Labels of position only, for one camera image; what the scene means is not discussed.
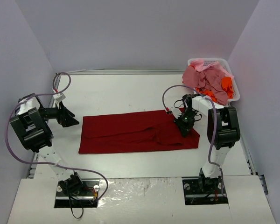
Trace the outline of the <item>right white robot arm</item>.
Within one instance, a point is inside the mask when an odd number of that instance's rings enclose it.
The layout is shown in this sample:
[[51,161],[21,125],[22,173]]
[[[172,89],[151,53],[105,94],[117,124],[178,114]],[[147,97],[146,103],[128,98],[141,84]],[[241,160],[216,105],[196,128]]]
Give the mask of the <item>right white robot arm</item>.
[[184,110],[172,107],[174,123],[186,137],[196,122],[196,115],[207,117],[207,137],[210,143],[208,159],[199,171],[198,188],[208,193],[222,183],[222,165],[230,149],[240,139],[237,111],[234,107],[222,106],[207,97],[187,94],[182,97]]

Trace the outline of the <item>dark red t-shirt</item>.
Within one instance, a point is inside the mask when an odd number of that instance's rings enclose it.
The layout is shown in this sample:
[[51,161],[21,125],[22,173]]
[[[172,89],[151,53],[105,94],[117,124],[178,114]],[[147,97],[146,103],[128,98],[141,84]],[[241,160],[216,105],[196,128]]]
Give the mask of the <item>dark red t-shirt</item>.
[[200,135],[186,137],[163,110],[85,116],[79,154],[116,154],[197,149]]

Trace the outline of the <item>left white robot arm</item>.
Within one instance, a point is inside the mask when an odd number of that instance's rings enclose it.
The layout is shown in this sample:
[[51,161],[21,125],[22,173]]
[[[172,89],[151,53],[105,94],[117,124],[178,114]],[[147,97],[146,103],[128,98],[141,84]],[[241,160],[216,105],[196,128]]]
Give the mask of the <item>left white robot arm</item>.
[[75,114],[63,105],[62,100],[55,102],[54,107],[44,107],[34,93],[19,99],[19,103],[20,108],[10,119],[10,124],[21,144],[45,160],[56,174],[58,185],[65,194],[82,194],[85,184],[53,147],[54,136],[48,126],[50,119],[55,119],[63,128],[76,126],[79,121],[75,119]]

